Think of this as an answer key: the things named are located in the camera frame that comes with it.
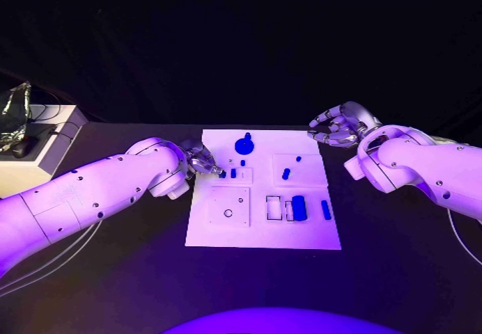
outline gray table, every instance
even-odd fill
[[[58,175],[149,136],[181,142],[204,128],[306,129],[90,123]],[[354,181],[342,166],[354,150],[321,146],[321,153],[342,251],[185,247],[192,189],[175,201],[146,194],[106,220],[70,264],[0,300],[0,332],[158,333],[260,306],[335,312],[410,333],[481,330],[482,267],[458,244],[445,209],[413,187],[384,194]],[[455,218],[482,244],[478,224]],[[75,237],[23,261],[6,280]]]

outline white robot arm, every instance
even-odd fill
[[[161,138],[0,200],[0,277],[34,253],[132,206],[146,191],[176,199],[195,172],[221,174],[202,143]]]
[[[329,118],[335,118],[332,133],[309,131],[309,136],[331,146],[350,148],[360,143],[357,156],[345,162],[355,180],[367,177],[386,193],[410,184],[438,205],[482,220],[481,148],[410,127],[383,126],[357,102],[329,109],[311,127]]]

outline white board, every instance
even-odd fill
[[[234,144],[247,132],[254,150],[241,155]],[[202,141],[218,166],[227,170],[227,178],[197,176],[186,246],[342,249],[319,146],[306,132],[205,129]],[[282,178],[285,168],[290,169],[288,180]],[[292,221],[290,201],[298,195],[306,202],[305,221]],[[279,196],[282,220],[269,219],[269,210],[279,217],[279,205],[272,202],[273,197],[269,204],[267,196]],[[331,220],[325,219],[324,200],[329,203]]]

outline white cable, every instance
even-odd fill
[[[5,292],[3,294],[0,294],[0,297],[3,297],[5,295],[10,294],[13,291],[18,291],[19,289],[22,289],[23,287],[26,287],[28,285],[31,285],[32,283],[38,282],[42,278],[48,277],[54,272],[57,272],[57,270],[59,270],[59,268],[62,268],[62,266],[72,260],[74,256],[81,252],[83,248],[87,246],[90,240],[93,239],[93,236],[96,235],[96,232],[98,230],[98,227],[101,226],[103,221],[98,222],[97,226],[96,226],[96,230],[91,234],[91,236],[88,237],[88,239],[84,242],[84,245],[80,247],[80,249],[75,251],[75,253],[71,255],[71,257],[58,265],[58,267],[55,269],[52,269],[45,275],[42,275],[39,278],[34,279],[34,281],[25,283],[23,285],[21,285],[19,287],[16,287],[15,289],[10,289],[8,292]]]
[[[16,280],[13,280],[10,283],[8,283],[6,285],[0,286],[0,291],[9,287],[12,284],[16,284],[18,281],[23,280],[25,278],[28,278],[29,276],[32,276],[35,273],[38,273],[52,262],[55,262],[58,260],[58,258],[72,249],[72,247],[78,244],[78,242],[84,239],[85,235],[88,234],[88,232],[91,231],[91,229],[94,228],[94,225],[87,229],[87,231],[84,232],[84,234],[78,237],[78,239],[74,241],[72,245],[70,245],[70,247],[67,247],[67,249],[64,250],[64,252],[41,267],[36,268],[36,270],[31,271],[28,274],[25,274],[21,278],[18,278]]]
[[[478,257],[474,255],[474,253],[469,251],[469,248],[465,246],[465,243],[461,239],[461,236],[459,236],[459,233],[458,233],[458,230],[455,229],[455,220],[452,219],[452,213],[451,213],[451,209],[448,209],[448,213],[449,213],[449,219],[451,219],[451,225],[452,225],[452,230],[455,231],[455,236],[458,237],[458,240],[461,242],[461,245],[464,247],[464,249],[466,250],[466,252],[469,253],[469,256],[478,261],[478,264],[482,266],[482,261],[478,259]]]

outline robotic hand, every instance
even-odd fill
[[[146,191],[176,199],[195,173],[221,172],[201,142],[178,146],[149,138],[126,154],[0,200],[0,277],[31,254],[132,206]]]
[[[367,177],[386,193],[410,184],[448,209],[482,220],[482,149],[432,137],[410,127],[386,125],[357,102],[316,116],[315,127],[334,118],[331,134],[309,131],[316,141],[335,147],[358,145],[345,162],[355,180]]]

